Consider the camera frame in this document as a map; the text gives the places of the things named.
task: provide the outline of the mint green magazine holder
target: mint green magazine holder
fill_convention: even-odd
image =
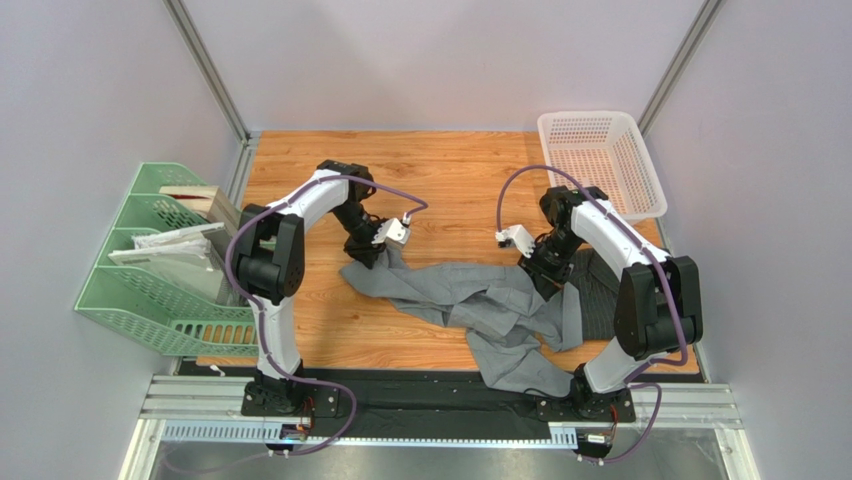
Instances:
[[[167,195],[165,185],[206,185],[177,163],[143,163],[110,229],[75,310],[170,356],[256,357],[248,307],[223,307],[107,256],[133,248],[133,237],[207,223]]]

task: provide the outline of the cable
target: cable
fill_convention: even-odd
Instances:
[[[648,362],[645,362],[642,365],[636,367],[636,369],[634,369],[633,372],[628,374],[624,378],[624,383],[625,384],[630,383],[636,377],[638,377],[642,372],[647,370],[648,367],[650,367],[651,365],[656,364],[656,363],[663,363],[663,364],[667,364],[667,365],[676,365],[676,366],[686,365],[686,363],[689,361],[689,352],[687,351],[686,337],[683,334],[683,327],[680,324],[680,315],[677,312],[677,304],[675,302],[674,295],[672,294],[671,287],[669,286],[669,282],[667,281],[666,274],[663,271],[662,265],[660,265],[660,262],[648,250],[648,248],[645,246],[645,244],[642,242],[642,240],[640,240],[631,231],[631,229],[627,225],[625,225],[624,222],[621,221],[620,218],[618,218],[617,216],[610,216],[609,210],[607,210],[606,207],[604,207],[600,202],[598,202],[594,197],[592,197],[592,195],[589,193],[589,191],[586,190],[586,188],[583,187],[583,185],[580,184],[580,182],[578,182],[574,177],[572,177],[571,175],[568,175],[567,173],[563,172],[562,170],[559,170],[558,168],[551,167],[550,165],[527,165],[526,167],[520,168],[518,171],[513,173],[508,179],[506,179],[506,183],[503,184],[503,188],[500,190],[500,195],[499,195],[499,197],[497,197],[497,231],[498,232],[503,231],[502,210],[503,210],[503,197],[506,195],[506,190],[508,190],[509,185],[512,183],[512,181],[515,180],[515,178],[517,178],[520,174],[522,174],[526,171],[529,171],[529,170],[547,170],[547,171],[550,171],[550,172],[553,172],[553,173],[556,173],[558,175],[565,177],[569,182],[574,184],[574,186],[577,187],[577,190],[579,190],[580,193],[583,194],[583,196],[586,198],[587,201],[591,202],[592,205],[594,205],[595,208],[597,208],[598,211],[600,211],[604,215],[604,217],[606,217],[610,221],[612,221],[615,224],[615,226],[617,226],[618,229],[621,230],[627,236],[627,238],[629,238],[630,241],[632,241],[633,244],[636,245],[636,247],[638,247],[640,249],[640,251],[645,255],[645,257],[647,257],[648,260],[651,262],[651,265],[653,266],[654,271],[657,273],[657,277],[660,279],[660,285],[663,287],[663,294],[666,297],[666,304],[669,307],[669,315],[672,317],[672,322],[674,323],[675,333],[677,335],[677,342],[678,342],[678,346],[680,347],[680,359],[679,360],[669,360],[669,359],[666,359],[666,358],[650,359]],[[624,460],[625,458],[629,457],[634,451],[636,451],[637,448],[639,448],[640,445],[642,445],[642,443],[645,442],[645,439],[648,437],[648,434],[651,432],[651,427],[654,425],[654,421],[656,421],[656,419],[657,419],[657,414],[660,412],[660,406],[662,405],[662,400],[663,400],[663,389],[662,389],[662,387],[660,387],[656,383],[642,383],[642,384],[639,384],[639,385],[628,386],[628,388],[630,388],[630,389],[647,388],[647,387],[654,387],[654,388],[657,389],[657,403],[654,406],[654,411],[651,414],[651,418],[648,420],[648,426],[645,428],[645,431],[642,432],[642,436],[639,437],[639,440],[637,440],[636,443],[633,444],[632,447],[627,449],[627,451],[622,453],[621,455],[619,455],[615,458],[611,458],[611,459],[603,459],[603,458],[594,459],[594,461],[592,463],[596,463],[598,465],[604,465],[604,464],[607,464],[607,463],[620,462],[621,460]]]
[[[349,429],[350,425],[352,425],[352,421],[355,420],[355,413],[357,411],[358,401],[355,398],[355,393],[351,389],[349,389],[347,386],[339,384],[339,383],[335,383],[335,382],[327,382],[327,381],[323,381],[323,380],[314,380],[314,379],[310,379],[310,378],[297,377],[297,376],[292,375],[292,374],[288,373],[287,371],[285,371],[284,368],[281,367],[281,365],[279,365],[278,362],[276,362],[274,358],[272,358],[272,354],[269,353],[269,348],[268,348],[269,344],[268,344],[267,338],[266,338],[266,315],[265,315],[265,312],[264,312],[264,309],[263,309],[263,303],[261,303],[261,301],[258,300],[257,297],[255,297],[254,295],[252,295],[251,293],[249,293],[245,289],[243,289],[240,286],[239,282],[237,282],[237,279],[236,279],[236,276],[235,276],[235,273],[234,273],[233,267],[232,267],[232,265],[233,265],[232,262],[233,262],[233,258],[234,258],[234,250],[236,249],[236,245],[237,245],[237,242],[239,241],[239,239],[252,226],[256,225],[257,223],[259,223],[264,218],[266,218],[266,217],[268,217],[268,216],[270,216],[270,215],[272,215],[276,212],[279,212],[281,210],[284,210],[284,209],[290,207],[302,195],[307,193],[310,189],[314,188],[315,186],[320,185],[320,184],[325,183],[325,182],[337,181],[337,180],[349,180],[349,181],[352,181],[352,182],[361,183],[363,185],[367,185],[367,186],[372,187],[374,189],[384,190],[386,192],[392,193],[394,195],[406,198],[408,200],[411,200],[415,203],[420,204],[418,207],[415,207],[415,208],[405,212],[405,217],[410,218],[410,216],[413,215],[414,213],[417,213],[421,210],[425,210],[426,208],[429,208],[429,204],[426,203],[425,200],[422,200],[418,197],[415,197],[414,195],[405,193],[401,190],[397,190],[397,189],[392,188],[392,187],[380,185],[378,183],[371,182],[369,180],[366,180],[366,179],[363,179],[363,178],[360,178],[360,177],[354,177],[354,176],[351,176],[351,175],[332,175],[332,176],[328,176],[328,177],[320,177],[320,178],[314,179],[313,181],[305,183],[298,190],[293,192],[289,197],[287,197],[285,200],[281,201],[281,203],[264,210],[259,215],[256,215],[254,218],[252,218],[251,220],[246,222],[246,224],[243,225],[242,227],[240,227],[240,229],[237,231],[237,233],[231,239],[231,243],[228,244],[228,249],[225,252],[225,269],[224,270],[225,270],[225,275],[228,277],[228,282],[230,282],[230,284],[234,288],[234,290],[236,290],[240,295],[245,297],[246,300],[254,303],[258,307],[258,315],[257,315],[257,330],[258,330],[258,332],[257,333],[258,333],[258,338],[260,340],[260,350],[261,350],[261,353],[266,357],[266,360],[269,362],[269,365],[279,375],[281,375],[282,377],[284,377],[287,380],[297,382],[297,383],[302,383],[302,384],[305,384],[305,385],[314,385],[314,386],[322,386],[322,387],[329,387],[329,388],[337,388],[340,391],[342,391],[343,393],[345,393],[346,396],[349,397],[349,399],[352,402],[352,409],[350,410],[349,416],[347,417],[346,422],[343,424],[343,426],[340,428],[340,430],[338,430],[337,432],[335,432],[333,435],[331,435],[327,439],[323,440],[322,442],[320,442],[320,443],[318,443],[318,444],[316,444],[312,447],[304,448],[304,449],[301,449],[301,450],[294,450],[292,452],[289,452],[288,456],[308,455],[310,453],[320,451],[320,450],[328,447],[329,445],[331,445],[335,441],[337,441],[337,439],[339,439],[346,432],[346,430]],[[215,472],[219,472],[219,471],[222,471],[222,470],[227,470],[229,468],[235,467],[235,466],[243,464],[245,462],[249,462],[249,461],[264,458],[264,457],[269,457],[269,452],[258,453],[258,454],[255,454],[255,455],[251,455],[251,456],[242,458],[240,460],[236,460],[236,461],[231,462],[231,463],[226,464],[226,465],[222,465],[222,466],[214,467],[214,468],[208,468],[208,469],[204,469],[204,470],[185,470],[185,469],[182,469],[182,468],[179,468],[179,467],[175,467],[174,465],[172,465],[168,461],[167,458],[163,458],[162,464],[166,468],[168,468],[169,470],[172,470],[176,473],[180,473],[180,474],[183,474],[183,475],[205,475],[205,474],[208,474],[208,473],[215,473]]]
[[[612,411],[612,438],[610,442],[615,443],[615,433],[618,431],[618,410],[615,408],[615,405],[610,405],[609,409]]]

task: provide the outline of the metal corner frame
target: metal corner frame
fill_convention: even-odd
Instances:
[[[248,140],[241,145],[236,164],[234,165],[234,171],[228,184],[226,192],[228,199],[238,207],[243,203],[243,196],[246,193],[246,186],[251,175],[251,167],[254,164],[254,157],[257,154],[257,147],[260,143],[260,135],[260,132],[252,132]]]
[[[722,461],[731,480],[760,480],[745,430],[716,430]]]
[[[201,71],[201,75],[204,77],[213,97],[216,99],[216,103],[222,109],[222,113],[231,126],[234,136],[237,137],[241,145],[245,146],[251,136],[250,132],[243,122],[240,112],[237,111],[237,107],[234,105],[234,100],[228,93],[228,89],[225,88],[225,83],[216,70],[213,59],[210,58],[210,53],[207,52],[207,48],[201,40],[198,29],[192,22],[189,10],[186,8],[183,0],[163,0],[163,3],[169,10],[181,36],[183,36],[186,46],[189,48],[192,57],[198,65],[198,69]]]
[[[136,421],[136,429],[118,474],[120,480],[148,480],[157,463],[157,452],[166,429],[165,420]]]
[[[669,63],[666,73],[663,74],[663,78],[660,79],[657,89],[654,91],[654,94],[651,95],[651,100],[648,102],[648,105],[645,107],[645,111],[642,112],[642,116],[639,118],[638,125],[639,131],[642,132],[642,136],[647,135],[651,130],[654,120],[656,120],[657,116],[660,114],[660,111],[662,110],[669,95],[671,95],[675,84],[680,79],[681,74],[686,69],[686,66],[689,64],[689,61],[698,49],[698,45],[710,29],[710,25],[712,25],[713,20],[716,18],[716,15],[719,13],[719,10],[725,1],[726,0],[705,0],[704,4],[701,5],[701,9],[698,10],[698,15],[696,15],[695,20],[692,21],[692,25],[690,25],[689,30],[687,30],[686,36],[680,43],[674,58],[672,58],[671,63]]]

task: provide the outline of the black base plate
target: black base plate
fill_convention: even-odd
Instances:
[[[237,377],[252,377],[255,372],[254,367],[221,368]],[[182,362],[177,373],[218,376],[192,361]],[[305,369],[303,376],[340,382],[355,391],[358,414],[345,435],[350,437],[549,439],[547,421],[612,422],[606,415],[578,418],[568,413],[567,403],[552,405],[551,399],[489,389],[478,372]],[[636,381],[703,383],[704,379],[700,374],[643,374]],[[328,395],[316,393],[314,402],[321,408]],[[348,397],[339,395],[337,403],[337,416],[317,422],[314,435],[331,435],[346,421]],[[632,408],[621,405],[618,414],[619,423],[635,421]]]
[[[636,411],[633,409],[633,396],[626,390],[618,402],[613,404],[618,412],[618,423],[633,423],[636,421]],[[583,417],[577,414],[569,399],[555,400],[536,397],[536,415],[545,422],[601,422],[612,423],[612,413],[607,409],[594,417]]]
[[[299,386],[298,398],[302,401],[298,405],[291,405],[283,397],[280,403],[267,400],[258,404],[254,396],[249,393],[254,382],[249,383],[246,394],[243,396],[243,405],[240,413],[244,417],[289,417],[301,416],[305,412],[305,406],[312,405],[313,415],[317,418],[334,418],[343,415],[339,407],[340,395],[336,388],[325,386]]]

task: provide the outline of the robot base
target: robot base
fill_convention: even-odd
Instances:
[[[294,374],[303,375],[301,365]],[[240,413],[245,417],[289,417],[302,416],[309,409],[314,417],[331,418],[340,414],[338,403],[337,389],[272,378],[256,370],[254,380],[246,384]]]
[[[544,421],[559,422],[612,422],[612,407],[618,423],[636,421],[633,397],[630,390],[622,388],[607,393],[596,393],[586,380],[585,364],[577,367],[571,380],[571,393],[564,399],[542,399],[536,402],[536,413]]]

